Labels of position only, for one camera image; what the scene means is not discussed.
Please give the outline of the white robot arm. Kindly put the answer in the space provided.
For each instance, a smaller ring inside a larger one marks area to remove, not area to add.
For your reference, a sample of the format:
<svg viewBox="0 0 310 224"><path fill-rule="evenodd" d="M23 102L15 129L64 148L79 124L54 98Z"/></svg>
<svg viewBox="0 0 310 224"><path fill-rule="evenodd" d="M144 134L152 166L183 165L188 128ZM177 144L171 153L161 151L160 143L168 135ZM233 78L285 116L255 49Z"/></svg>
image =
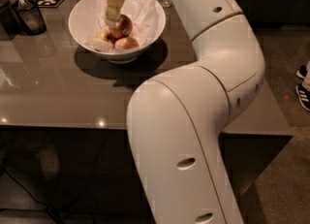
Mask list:
<svg viewBox="0 0 310 224"><path fill-rule="evenodd" d="M171 0L196 61L141 84L127 109L156 224L243 224L219 135L257 97L264 56L235 0Z"/></svg>

